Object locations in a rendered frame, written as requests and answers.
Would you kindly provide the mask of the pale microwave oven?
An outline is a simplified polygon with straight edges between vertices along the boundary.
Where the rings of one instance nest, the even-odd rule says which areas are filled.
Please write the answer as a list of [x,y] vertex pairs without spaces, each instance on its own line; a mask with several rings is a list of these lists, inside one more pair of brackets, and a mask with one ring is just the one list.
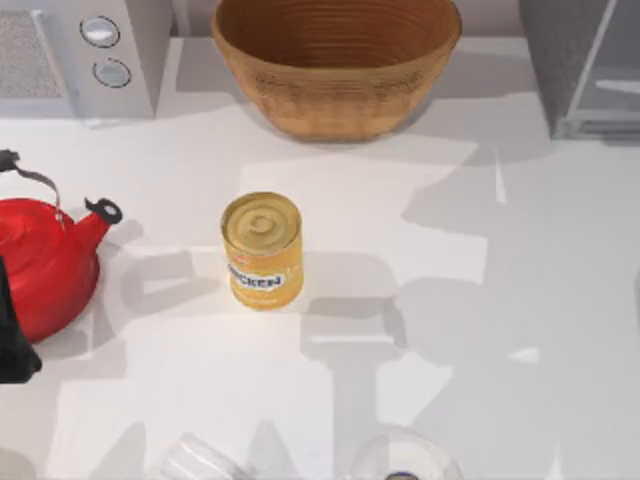
[[[83,19],[119,27],[112,48],[89,45]],[[0,118],[152,118],[160,96],[174,12],[171,0],[0,0]],[[95,80],[114,58],[132,73],[124,88]]]

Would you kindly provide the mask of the clear glass bottle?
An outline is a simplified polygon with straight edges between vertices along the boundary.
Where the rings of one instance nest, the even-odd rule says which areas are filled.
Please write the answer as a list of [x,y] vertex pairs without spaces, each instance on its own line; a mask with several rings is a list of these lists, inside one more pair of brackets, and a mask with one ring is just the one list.
[[465,480],[442,447],[406,430],[390,431],[366,443],[344,480]]

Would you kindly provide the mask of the yellow can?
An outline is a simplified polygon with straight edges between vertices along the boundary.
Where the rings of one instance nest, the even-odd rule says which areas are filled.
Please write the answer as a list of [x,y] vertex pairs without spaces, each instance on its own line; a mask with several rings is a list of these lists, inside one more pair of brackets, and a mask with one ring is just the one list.
[[246,307],[275,310],[291,303],[304,283],[302,217],[275,192],[253,192],[232,201],[221,235],[233,295]]

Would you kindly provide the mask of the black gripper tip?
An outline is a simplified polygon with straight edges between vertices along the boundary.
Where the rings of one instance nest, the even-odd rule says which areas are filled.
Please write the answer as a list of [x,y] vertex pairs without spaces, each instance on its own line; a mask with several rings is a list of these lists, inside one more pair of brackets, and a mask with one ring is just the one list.
[[41,369],[42,360],[21,329],[0,257],[0,385],[26,384]]

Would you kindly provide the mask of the round microwave knob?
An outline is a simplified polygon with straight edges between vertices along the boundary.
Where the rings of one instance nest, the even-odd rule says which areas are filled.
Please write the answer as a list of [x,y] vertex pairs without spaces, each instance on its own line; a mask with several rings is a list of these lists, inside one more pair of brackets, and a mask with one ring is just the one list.
[[111,89],[124,88],[132,80],[132,73],[128,66],[114,58],[95,62],[92,66],[92,73],[96,81]]
[[83,19],[79,31],[82,38],[96,48],[112,48],[121,37],[118,25],[106,16]]

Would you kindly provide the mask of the brown woven basket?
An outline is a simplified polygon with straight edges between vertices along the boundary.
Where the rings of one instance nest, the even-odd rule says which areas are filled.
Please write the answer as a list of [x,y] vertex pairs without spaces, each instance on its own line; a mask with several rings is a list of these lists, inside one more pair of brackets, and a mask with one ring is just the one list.
[[359,142],[391,133],[422,103],[462,18],[453,0],[220,0],[211,31],[277,130]]

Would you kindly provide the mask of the red kettle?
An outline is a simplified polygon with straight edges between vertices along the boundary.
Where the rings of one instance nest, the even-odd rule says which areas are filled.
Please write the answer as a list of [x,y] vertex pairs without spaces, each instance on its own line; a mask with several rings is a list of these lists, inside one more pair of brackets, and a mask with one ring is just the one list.
[[0,199],[0,258],[22,331],[37,343],[72,323],[91,300],[100,275],[97,249],[122,210],[101,198],[75,221],[33,198]]

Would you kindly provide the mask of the clear glass cup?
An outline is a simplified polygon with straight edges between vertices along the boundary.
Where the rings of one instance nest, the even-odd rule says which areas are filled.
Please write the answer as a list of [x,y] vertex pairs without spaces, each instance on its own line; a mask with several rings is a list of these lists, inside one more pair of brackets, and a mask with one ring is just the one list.
[[154,480],[254,480],[238,463],[193,434],[182,435],[152,472]]

